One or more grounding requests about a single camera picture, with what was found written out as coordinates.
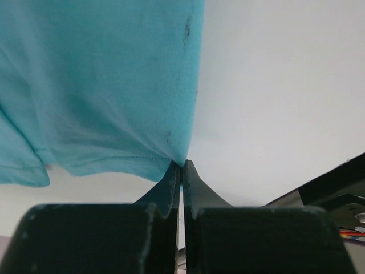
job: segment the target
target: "red wire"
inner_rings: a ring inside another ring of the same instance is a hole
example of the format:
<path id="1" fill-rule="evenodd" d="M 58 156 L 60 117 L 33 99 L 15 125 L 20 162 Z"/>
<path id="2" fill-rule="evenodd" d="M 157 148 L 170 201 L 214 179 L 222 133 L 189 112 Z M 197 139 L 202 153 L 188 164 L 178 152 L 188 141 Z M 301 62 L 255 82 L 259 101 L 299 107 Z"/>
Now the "red wire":
<path id="1" fill-rule="evenodd" d="M 361 233 L 361 232 L 340 231 L 340 233 L 342 235 L 346 235 L 346 236 L 365 237 L 365 233 Z"/>

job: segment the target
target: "gray surface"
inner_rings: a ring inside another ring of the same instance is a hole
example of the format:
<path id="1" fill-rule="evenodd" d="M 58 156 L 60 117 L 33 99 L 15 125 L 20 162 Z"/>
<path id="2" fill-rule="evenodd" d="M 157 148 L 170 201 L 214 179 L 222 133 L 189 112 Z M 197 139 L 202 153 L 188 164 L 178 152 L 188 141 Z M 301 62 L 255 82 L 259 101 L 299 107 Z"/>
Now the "gray surface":
<path id="1" fill-rule="evenodd" d="M 7 248 L 9 240 L 10 240 L 9 237 L 0 236 L 0 261 Z"/>
<path id="2" fill-rule="evenodd" d="M 358 274 L 365 274 L 365 247 L 356 244 L 345 244 Z"/>

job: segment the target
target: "dark stain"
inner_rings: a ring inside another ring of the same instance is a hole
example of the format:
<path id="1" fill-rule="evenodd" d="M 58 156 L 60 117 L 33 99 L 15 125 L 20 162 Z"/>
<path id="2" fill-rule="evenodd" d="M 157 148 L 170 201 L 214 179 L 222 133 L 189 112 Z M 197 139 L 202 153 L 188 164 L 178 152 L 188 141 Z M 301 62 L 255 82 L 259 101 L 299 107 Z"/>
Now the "dark stain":
<path id="1" fill-rule="evenodd" d="M 190 15 L 186 20 L 185 24 L 185 34 L 184 34 L 184 50 L 186 51 L 186 47 L 188 46 L 189 37 L 190 37 L 190 24 L 192 21 L 192 16 Z"/>
<path id="2" fill-rule="evenodd" d="M 171 131 L 167 131 L 164 135 L 165 139 L 166 139 L 166 144 L 170 143 L 170 137 L 171 137 Z"/>

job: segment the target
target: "teal shirt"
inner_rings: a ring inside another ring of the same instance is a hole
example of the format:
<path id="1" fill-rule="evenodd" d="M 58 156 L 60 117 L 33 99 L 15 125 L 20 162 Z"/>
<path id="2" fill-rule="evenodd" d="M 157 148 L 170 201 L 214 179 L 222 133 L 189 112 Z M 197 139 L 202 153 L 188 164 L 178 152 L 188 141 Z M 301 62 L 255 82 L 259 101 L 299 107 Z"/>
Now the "teal shirt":
<path id="1" fill-rule="evenodd" d="M 0 1 L 0 183 L 183 165 L 203 0 Z"/>

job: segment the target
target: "white ceiling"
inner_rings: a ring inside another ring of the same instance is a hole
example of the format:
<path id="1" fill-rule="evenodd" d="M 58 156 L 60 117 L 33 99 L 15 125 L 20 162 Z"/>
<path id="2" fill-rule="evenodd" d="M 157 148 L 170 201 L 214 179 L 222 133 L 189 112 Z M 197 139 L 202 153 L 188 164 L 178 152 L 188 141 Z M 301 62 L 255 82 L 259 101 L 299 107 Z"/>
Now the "white ceiling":
<path id="1" fill-rule="evenodd" d="M 206 0 L 189 158 L 234 205 L 262 205 L 365 151 L 365 1 Z M 134 202 L 126 174 L 0 186 L 0 235 L 44 202 Z"/>

